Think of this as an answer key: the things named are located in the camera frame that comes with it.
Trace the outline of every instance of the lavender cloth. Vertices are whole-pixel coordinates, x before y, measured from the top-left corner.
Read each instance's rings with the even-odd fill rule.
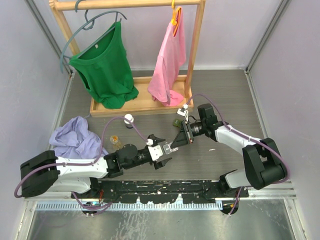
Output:
[[[101,140],[95,133],[88,130],[88,122],[81,116],[58,127],[49,139],[57,157],[69,159],[94,159],[99,154]],[[108,152],[103,148],[102,154]]]

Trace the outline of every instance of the green shirt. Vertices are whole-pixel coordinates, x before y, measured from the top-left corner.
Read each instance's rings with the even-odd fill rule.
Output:
[[[135,99],[138,90],[121,39],[121,23],[82,56],[70,59],[69,64],[79,73],[93,99],[107,109],[120,109],[126,101]]]

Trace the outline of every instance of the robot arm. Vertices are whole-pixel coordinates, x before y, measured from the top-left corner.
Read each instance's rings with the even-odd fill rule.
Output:
[[[240,134],[234,133],[231,131],[233,129],[231,125],[226,123],[227,128],[222,121],[218,121],[210,104],[200,105],[198,112],[200,121],[195,123],[189,123],[187,119],[183,121],[180,132],[171,147],[176,148],[191,144],[194,141],[194,137],[204,134],[215,142],[226,144],[240,153],[243,156],[244,169],[234,170],[220,176],[219,184],[223,192],[241,186],[252,186],[259,190],[283,179],[287,175],[287,169],[280,159],[255,142],[261,142],[279,154],[277,145],[271,138],[261,140],[250,137],[240,131],[237,131]],[[186,115],[184,109],[179,109],[178,114]]]
[[[127,144],[114,153],[94,159],[69,159],[56,157],[53,150],[45,151],[20,166],[21,179],[34,169],[48,165],[57,166],[43,169],[30,176],[21,186],[22,196],[35,197],[46,192],[86,193],[94,188],[97,179],[115,178],[124,174],[123,169],[150,163],[155,169],[162,168],[172,158],[163,159],[166,154],[159,143],[165,139],[153,134],[147,138],[147,144],[138,150],[133,144]],[[93,163],[86,167],[83,163]]]

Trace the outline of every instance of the wooden frame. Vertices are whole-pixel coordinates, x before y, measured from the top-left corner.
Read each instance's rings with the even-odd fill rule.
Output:
[[[86,0],[79,3],[78,9],[89,10],[160,7],[171,6],[171,4],[172,0]],[[160,102],[153,101],[151,95],[147,91],[147,87],[152,77],[134,77],[134,86],[139,90],[139,95],[136,99],[127,101],[120,109],[106,109],[101,103],[98,103],[92,99],[90,106],[90,114],[92,117],[122,116],[127,113],[132,113],[134,115],[175,113],[178,108],[181,108],[182,105],[190,99],[192,96],[191,80],[194,71],[206,0],[174,0],[174,4],[176,6],[197,5],[187,74],[179,75],[172,88],[184,96],[182,103],[177,106],[163,106]],[[63,11],[74,11],[76,2],[59,2],[58,0],[49,0],[49,5],[59,27],[61,28],[65,40],[68,41],[72,36],[72,31],[68,25]],[[74,55],[80,53],[80,49],[74,39],[71,41],[69,47]],[[191,100],[189,104],[190,110],[192,110],[193,107],[194,103]]]

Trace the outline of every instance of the pink cloth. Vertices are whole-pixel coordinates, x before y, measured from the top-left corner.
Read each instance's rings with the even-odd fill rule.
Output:
[[[148,92],[154,99],[164,106],[176,106],[184,97],[172,89],[178,77],[180,67],[186,61],[185,28],[183,11],[181,9],[179,25],[174,36],[176,26],[170,22],[157,57],[155,70],[148,86]]]

